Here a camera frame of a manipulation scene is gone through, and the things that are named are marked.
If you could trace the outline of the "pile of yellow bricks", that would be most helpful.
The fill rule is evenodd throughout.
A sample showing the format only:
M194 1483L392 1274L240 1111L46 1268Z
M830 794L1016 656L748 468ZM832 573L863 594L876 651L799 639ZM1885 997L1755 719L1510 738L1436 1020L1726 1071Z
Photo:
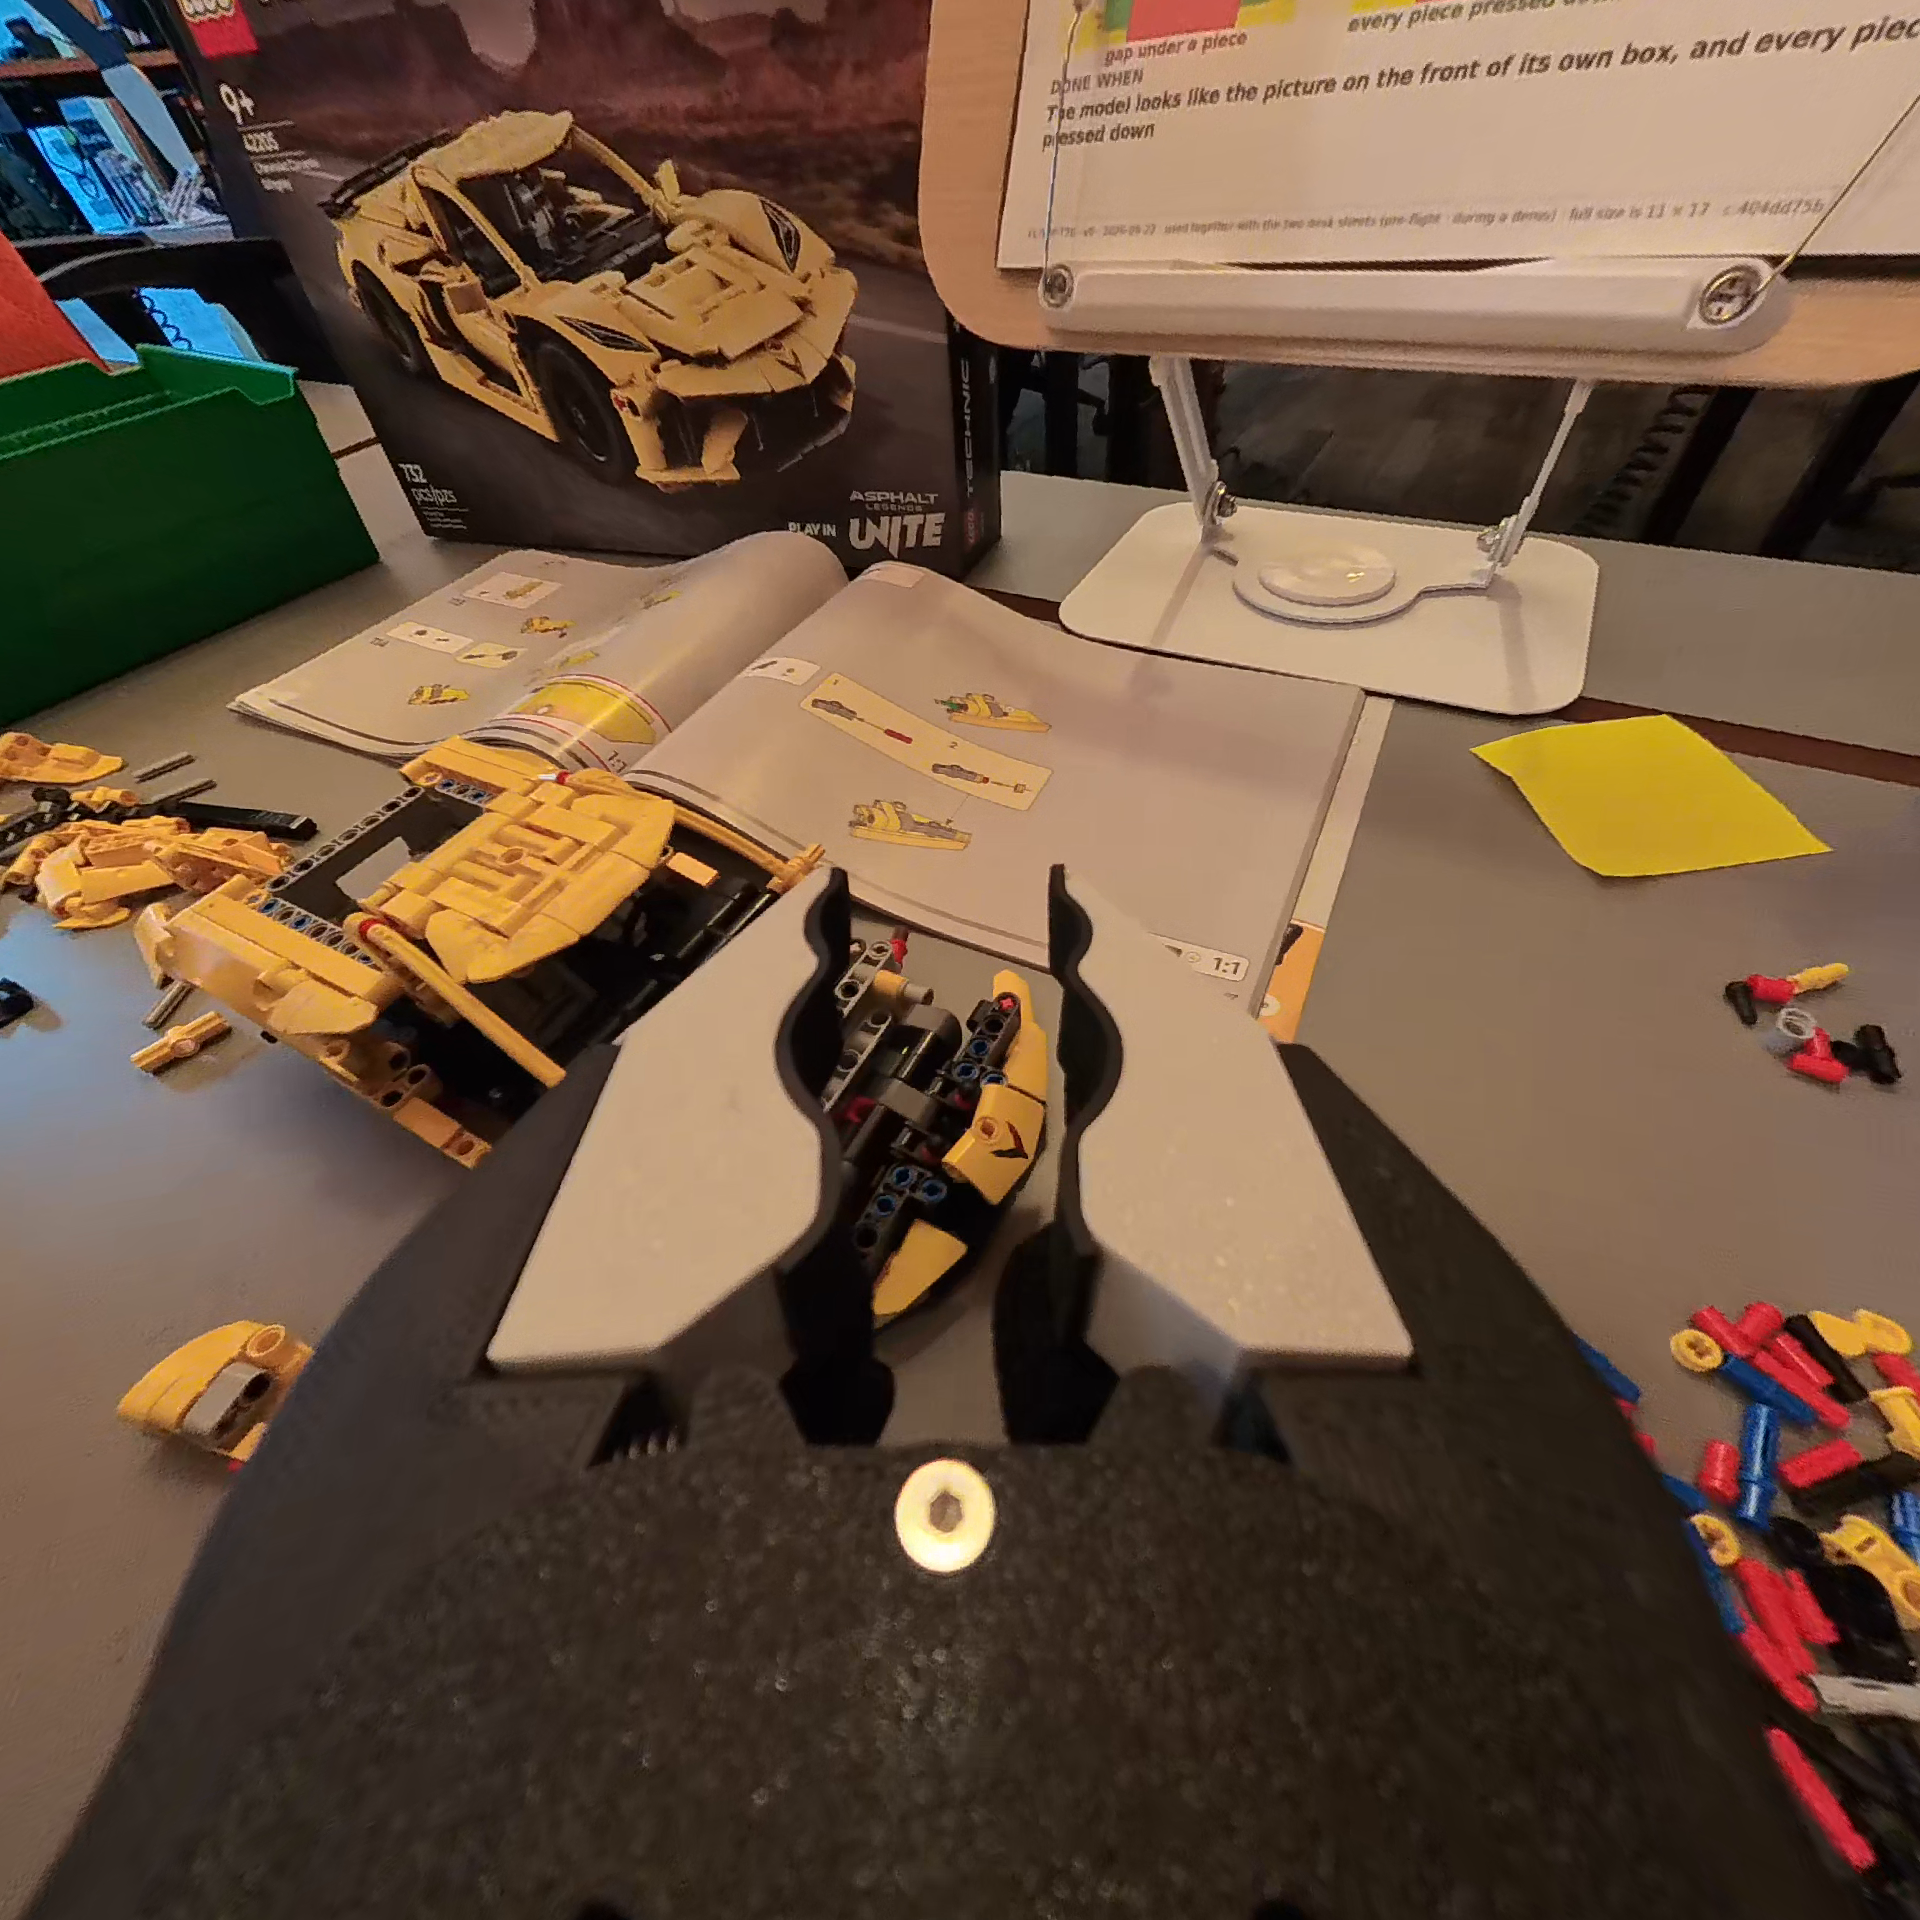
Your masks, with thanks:
M2 734L2 781L28 800L2 820L2 886L60 931L114 927L160 895L211 895L275 880L317 822L276 807L211 800L211 776L155 790L189 755L127 774L123 759L28 732Z

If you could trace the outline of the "small cluster of pins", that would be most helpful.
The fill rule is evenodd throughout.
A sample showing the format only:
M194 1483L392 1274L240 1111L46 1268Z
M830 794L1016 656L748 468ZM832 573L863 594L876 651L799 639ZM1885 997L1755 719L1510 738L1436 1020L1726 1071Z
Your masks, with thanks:
M1845 1027L1827 1013L1850 983L1846 963L1822 963L1784 974L1748 971L1722 987L1722 998L1762 1050L1795 1077L1822 1087L1866 1080L1872 1087L1898 1087L1904 1063L1891 1034L1878 1022Z

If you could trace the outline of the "green plastic bin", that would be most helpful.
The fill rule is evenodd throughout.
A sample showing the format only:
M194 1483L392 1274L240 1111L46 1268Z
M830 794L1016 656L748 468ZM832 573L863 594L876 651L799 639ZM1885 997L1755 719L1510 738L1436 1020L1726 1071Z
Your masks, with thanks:
M2 427L4 726L378 565L291 367L139 347Z

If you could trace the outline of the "red plastic bin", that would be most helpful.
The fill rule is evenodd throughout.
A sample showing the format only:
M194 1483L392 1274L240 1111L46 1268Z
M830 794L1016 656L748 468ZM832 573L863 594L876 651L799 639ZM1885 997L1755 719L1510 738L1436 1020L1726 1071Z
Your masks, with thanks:
M0 239L0 259L0 376L22 376L68 366L103 367L104 362L88 347L62 306L47 296L28 259L6 236Z

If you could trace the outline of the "yellow toy car model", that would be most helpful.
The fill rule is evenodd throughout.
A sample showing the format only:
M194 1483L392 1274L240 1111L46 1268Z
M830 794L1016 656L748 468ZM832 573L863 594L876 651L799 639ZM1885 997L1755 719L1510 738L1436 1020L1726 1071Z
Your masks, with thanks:
M284 871L221 828L134 943L223 1018L303 1056L445 1162L477 1168L590 1046L824 863L532 752L445 738L405 790ZM1048 1043L1026 981L962 1014L853 938L823 1083L874 1322L933 1306L987 1250L1044 1138Z

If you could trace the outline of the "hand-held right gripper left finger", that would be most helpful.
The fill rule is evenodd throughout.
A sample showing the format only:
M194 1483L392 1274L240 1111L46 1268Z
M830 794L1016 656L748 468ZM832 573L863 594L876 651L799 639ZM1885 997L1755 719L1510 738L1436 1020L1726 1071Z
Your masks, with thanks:
M674 1413L770 1375L814 1444L876 1442L893 1380L844 1218L847 880L819 869L642 1014L486 1343L502 1375L628 1375Z

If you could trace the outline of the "toy car set box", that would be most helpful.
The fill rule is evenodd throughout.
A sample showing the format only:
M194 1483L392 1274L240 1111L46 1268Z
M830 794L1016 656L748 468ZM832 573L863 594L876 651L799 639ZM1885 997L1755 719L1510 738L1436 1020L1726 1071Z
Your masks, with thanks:
M994 350L920 251L930 4L174 12L431 536L998 540Z

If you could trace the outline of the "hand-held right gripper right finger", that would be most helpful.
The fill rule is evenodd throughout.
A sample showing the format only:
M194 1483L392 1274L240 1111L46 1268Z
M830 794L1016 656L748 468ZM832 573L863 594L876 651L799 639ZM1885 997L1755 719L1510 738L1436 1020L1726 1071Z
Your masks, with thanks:
M1228 1450L1280 1450L1278 1368L1396 1374L1412 1343L1280 1046L1098 886L1046 875L1063 991L1052 1214L994 1298L1000 1431L1090 1439L1171 1372Z

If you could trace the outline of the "yellow sticky note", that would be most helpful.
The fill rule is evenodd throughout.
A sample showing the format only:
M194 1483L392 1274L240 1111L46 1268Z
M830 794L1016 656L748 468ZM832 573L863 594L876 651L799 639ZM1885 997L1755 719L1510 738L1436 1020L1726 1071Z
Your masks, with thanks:
M1664 712L1541 726L1471 755L1517 789L1578 866L1606 880L1718 872L1829 853L1726 752Z

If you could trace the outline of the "yellow panel subassembly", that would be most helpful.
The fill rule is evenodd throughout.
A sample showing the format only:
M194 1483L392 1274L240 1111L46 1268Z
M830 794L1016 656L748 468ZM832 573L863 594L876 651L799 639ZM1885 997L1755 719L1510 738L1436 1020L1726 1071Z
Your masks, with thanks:
M236 1471L266 1439L310 1357L312 1349L285 1326L230 1322L160 1357L119 1399L116 1418L179 1438Z

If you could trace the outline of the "grey desk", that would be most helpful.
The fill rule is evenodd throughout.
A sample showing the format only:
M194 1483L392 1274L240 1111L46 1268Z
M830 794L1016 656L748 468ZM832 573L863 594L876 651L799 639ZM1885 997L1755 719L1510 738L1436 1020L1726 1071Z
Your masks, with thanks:
M1494 718L1362 715L1300 1037L1443 1176L1687 1463L1717 1399L1696 1306L1915 1307L1915 575L1598 542L1580 715L1668 710L1830 853L1626 885L1557 851L1471 749ZM1795 1077L1722 998L1846 963L1898 1087ZM123 931L4 903L4 1915L107 1764L226 1469L120 1424L148 1363L234 1316L312 1336L455 1176L250 1037L158 1079Z

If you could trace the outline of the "storage shelf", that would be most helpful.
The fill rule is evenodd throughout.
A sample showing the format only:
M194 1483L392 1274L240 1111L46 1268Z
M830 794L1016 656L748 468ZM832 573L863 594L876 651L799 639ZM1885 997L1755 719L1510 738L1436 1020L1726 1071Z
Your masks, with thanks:
M19 247L234 238L171 4L2 4L4 236Z

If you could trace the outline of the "pile of red blue pins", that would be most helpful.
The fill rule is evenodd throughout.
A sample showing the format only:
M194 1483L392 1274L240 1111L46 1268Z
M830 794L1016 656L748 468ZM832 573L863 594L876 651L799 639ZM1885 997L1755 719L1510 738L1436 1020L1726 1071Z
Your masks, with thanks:
M1915 1335L1870 1309L1696 1307L1670 1360L1726 1394L1738 1428L1711 1434L1687 1471L1645 1434L1643 1388L1574 1343L1680 1506L1814 1840L1867 1915L1915 1915Z

